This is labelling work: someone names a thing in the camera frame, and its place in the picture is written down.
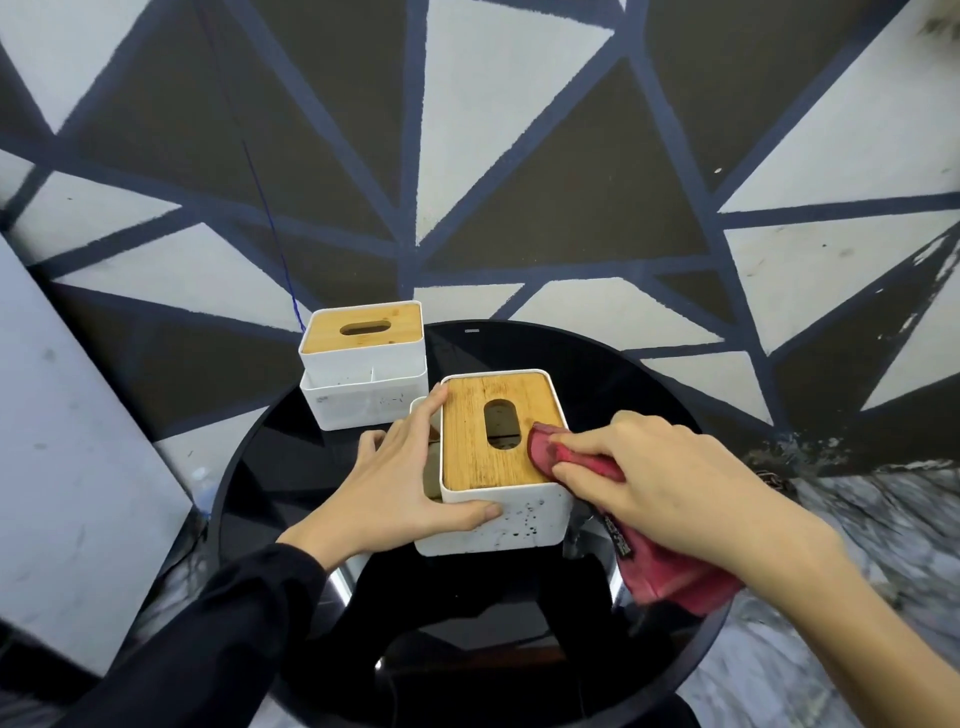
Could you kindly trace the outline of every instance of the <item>person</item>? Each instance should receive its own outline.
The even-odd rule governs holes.
[[[441,504],[423,494],[429,418],[445,398],[435,387],[389,432],[365,432],[353,470],[320,508],[275,545],[222,568],[58,726],[247,726],[306,637],[327,574],[354,554],[498,518],[495,503]],[[828,524],[717,440],[635,412],[555,437],[613,457],[626,474],[614,483],[559,464],[555,476],[577,497],[739,577],[794,624],[868,728],[960,725],[960,675],[873,591]]]

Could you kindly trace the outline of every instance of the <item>glossy black tabletop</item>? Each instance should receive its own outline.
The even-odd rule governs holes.
[[[618,409],[699,430],[663,386],[608,347],[515,322],[426,328],[430,384],[452,374],[543,369],[571,429]],[[321,432],[298,388],[233,457],[210,541],[221,563],[271,543],[347,476],[363,428]],[[680,686],[727,609],[694,618],[637,607],[612,544],[578,503],[562,544],[426,558],[412,546],[356,557],[327,584],[311,638],[275,697],[306,725],[622,726]]]

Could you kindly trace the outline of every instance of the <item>white plastic box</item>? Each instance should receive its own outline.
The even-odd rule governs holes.
[[[550,375],[540,369],[520,369],[510,372],[480,372],[454,375],[444,382],[466,376],[495,376],[537,373],[546,377],[553,393],[554,402],[566,427],[564,410],[557,399]],[[420,404],[416,400],[410,410]],[[560,483],[534,483],[510,485],[499,488],[477,488],[466,491],[451,491],[444,487],[444,411],[434,415],[434,426],[441,433],[440,446],[440,492],[444,503],[465,500],[492,500],[503,506],[503,516],[484,523],[467,532],[441,533],[416,542],[417,551],[424,556],[443,556],[452,553],[477,553],[482,551],[505,551],[513,548],[554,546],[564,539],[573,509],[573,495]]]
[[[429,387],[420,303],[377,303],[314,311],[310,325],[318,316],[332,312],[362,322],[366,311],[382,312],[406,304],[417,307],[419,338],[415,341],[305,353],[311,330],[307,326],[298,348],[304,367],[300,390],[320,429],[381,425],[406,417],[410,403],[425,397]]]

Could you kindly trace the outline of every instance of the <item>red cloth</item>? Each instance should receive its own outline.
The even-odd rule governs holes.
[[[553,467],[557,463],[574,463],[616,482],[626,480],[611,457],[583,455],[560,443],[551,443],[550,435],[557,432],[567,430],[542,423],[535,423],[530,430],[527,453],[541,473],[554,477]],[[743,587],[732,574],[659,546],[611,514],[597,510],[613,540],[623,583],[637,604],[669,599],[702,617],[726,604]]]

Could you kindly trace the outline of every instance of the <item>oval opening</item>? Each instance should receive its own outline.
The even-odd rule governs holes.
[[[341,327],[340,333],[344,336],[356,336],[361,333],[378,333],[379,331],[386,331],[388,328],[390,328],[390,322],[386,319],[383,321],[360,321],[356,324],[347,324]]]
[[[492,448],[513,449],[520,444],[520,422],[512,402],[490,400],[483,408],[483,419]]]

